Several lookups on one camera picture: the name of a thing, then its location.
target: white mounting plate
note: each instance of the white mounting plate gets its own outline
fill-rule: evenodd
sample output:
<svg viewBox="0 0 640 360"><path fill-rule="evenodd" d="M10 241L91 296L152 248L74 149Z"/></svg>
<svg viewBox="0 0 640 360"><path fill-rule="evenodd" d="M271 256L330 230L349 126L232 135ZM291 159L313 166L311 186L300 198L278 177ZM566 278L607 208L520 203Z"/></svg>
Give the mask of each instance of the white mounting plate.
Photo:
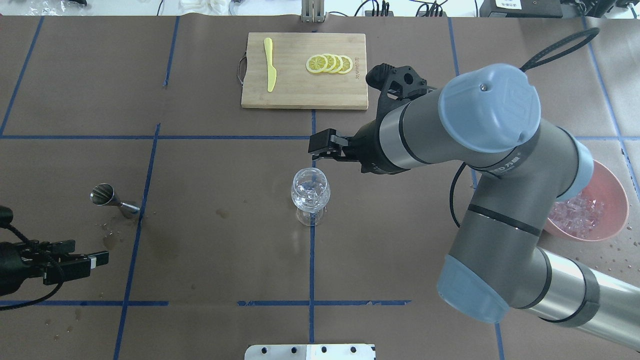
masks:
<svg viewBox="0 0 640 360"><path fill-rule="evenodd" d="M375 349L370 344L252 345L244 360L376 360Z"/></svg>

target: light blue joint cap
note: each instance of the light blue joint cap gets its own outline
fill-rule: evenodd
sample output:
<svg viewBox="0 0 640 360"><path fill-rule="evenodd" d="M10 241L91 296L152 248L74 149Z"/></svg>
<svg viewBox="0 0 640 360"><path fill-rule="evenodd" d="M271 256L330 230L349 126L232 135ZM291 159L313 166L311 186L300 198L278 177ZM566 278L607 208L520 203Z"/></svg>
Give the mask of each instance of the light blue joint cap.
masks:
<svg viewBox="0 0 640 360"><path fill-rule="evenodd" d="M444 128L462 146L477 152L502 152L536 133L540 98L520 69L493 64L446 84L438 112Z"/></svg>
<svg viewBox="0 0 640 360"><path fill-rule="evenodd" d="M499 323L509 311L491 286L451 255L445 257L438 293L458 311L482 322Z"/></svg>
<svg viewBox="0 0 640 360"><path fill-rule="evenodd" d="M571 184L564 194L558 196L556 201L569 200L578 195L578 193L589 184L591 176L593 176L593 157L591 155L591 151L589 151L589 149L587 149L587 147L581 142L576 140L573 135L569 134L569 136L575 143L576 149L578 149L578 172L575 176L575 180L573 180L573 184Z"/></svg>

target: glass base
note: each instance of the glass base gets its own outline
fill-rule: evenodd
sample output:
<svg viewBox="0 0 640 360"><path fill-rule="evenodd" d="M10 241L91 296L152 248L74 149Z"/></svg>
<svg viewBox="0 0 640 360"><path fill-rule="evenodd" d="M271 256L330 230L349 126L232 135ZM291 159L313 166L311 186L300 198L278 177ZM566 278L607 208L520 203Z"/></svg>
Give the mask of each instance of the glass base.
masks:
<svg viewBox="0 0 640 360"><path fill-rule="evenodd" d="M309 213L300 209L296 212L296 217L303 225L317 226L323 223L324 216L326 215L326 206L317 213Z"/></svg>

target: metal jigger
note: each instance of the metal jigger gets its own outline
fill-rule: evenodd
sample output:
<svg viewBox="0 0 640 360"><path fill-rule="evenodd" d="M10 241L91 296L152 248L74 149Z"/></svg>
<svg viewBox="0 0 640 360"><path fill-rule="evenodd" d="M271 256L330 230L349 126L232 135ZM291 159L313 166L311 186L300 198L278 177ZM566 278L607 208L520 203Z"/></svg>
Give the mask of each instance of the metal jigger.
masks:
<svg viewBox="0 0 640 360"><path fill-rule="evenodd" d="M109 184L100 184L93 188L90 197L91 201L98 206L118 206L125 218L133 218L140 212L140 208L136 206L135 202L120 201L113 186Z"/></svg>

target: ice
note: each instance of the ice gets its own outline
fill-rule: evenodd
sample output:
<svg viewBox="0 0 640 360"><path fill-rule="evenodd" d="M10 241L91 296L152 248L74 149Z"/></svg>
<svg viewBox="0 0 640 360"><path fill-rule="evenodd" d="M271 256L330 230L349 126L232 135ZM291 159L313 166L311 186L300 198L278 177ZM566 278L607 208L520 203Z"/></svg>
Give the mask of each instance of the ice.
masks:
<svg viewBox="0 0 640 360"><path fill-rule="evenodd" d="M567 234L586 239L600 223L604 208L602 201L591 199L580 192L567 201L555 202L549 219Z"/></svg>

